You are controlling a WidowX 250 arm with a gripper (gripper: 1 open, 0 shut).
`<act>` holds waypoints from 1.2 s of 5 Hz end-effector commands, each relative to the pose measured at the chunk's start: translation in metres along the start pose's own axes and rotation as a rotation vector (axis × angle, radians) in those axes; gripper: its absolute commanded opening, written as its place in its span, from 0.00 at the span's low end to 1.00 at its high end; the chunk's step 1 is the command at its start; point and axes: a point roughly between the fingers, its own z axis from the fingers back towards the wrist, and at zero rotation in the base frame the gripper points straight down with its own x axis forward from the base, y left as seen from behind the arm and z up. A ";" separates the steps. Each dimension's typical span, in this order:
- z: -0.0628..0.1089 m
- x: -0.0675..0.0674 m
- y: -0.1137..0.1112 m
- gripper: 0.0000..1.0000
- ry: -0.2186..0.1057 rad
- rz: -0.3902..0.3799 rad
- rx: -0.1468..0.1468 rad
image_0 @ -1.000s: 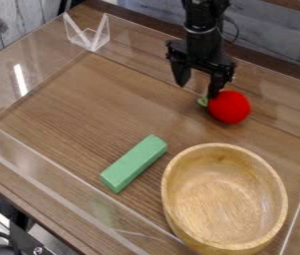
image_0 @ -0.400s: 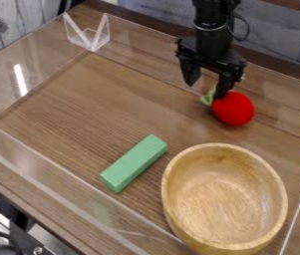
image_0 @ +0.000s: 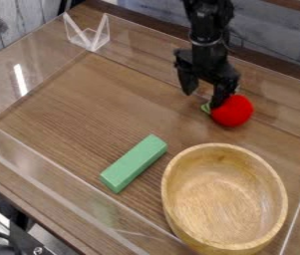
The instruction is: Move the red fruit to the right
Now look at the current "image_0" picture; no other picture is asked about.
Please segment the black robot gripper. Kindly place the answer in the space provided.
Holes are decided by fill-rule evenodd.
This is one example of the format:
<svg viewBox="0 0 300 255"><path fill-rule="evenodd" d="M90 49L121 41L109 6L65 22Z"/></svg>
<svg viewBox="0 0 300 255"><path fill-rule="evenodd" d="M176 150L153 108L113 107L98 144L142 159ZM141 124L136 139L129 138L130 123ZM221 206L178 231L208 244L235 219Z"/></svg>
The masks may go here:
<svg viewBox="0 0 300 255"><path fill-rule="evenodd" d="M219 108L235 94L240 74L229 64L227 45L220 42L211 46L192 45L191 49L176 49L174 67L182 92L191 96L199 81L213 84L211 107Z"/></svg>

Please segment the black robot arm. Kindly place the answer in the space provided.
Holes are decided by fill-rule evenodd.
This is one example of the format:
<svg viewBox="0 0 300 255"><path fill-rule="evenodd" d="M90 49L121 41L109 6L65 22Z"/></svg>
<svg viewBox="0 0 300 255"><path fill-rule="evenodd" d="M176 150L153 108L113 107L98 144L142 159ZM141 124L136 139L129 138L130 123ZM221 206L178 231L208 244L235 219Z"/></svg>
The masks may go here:
<svg viewBox="0 0 300 255"><path fill-rule="evenodd" d="M184 93L189 96L199 81L213 85L209 108L223 106L235 94L240 74L228 61L231 0L182 0L189 27L189 49L176 49L174 67Z"/></svg>

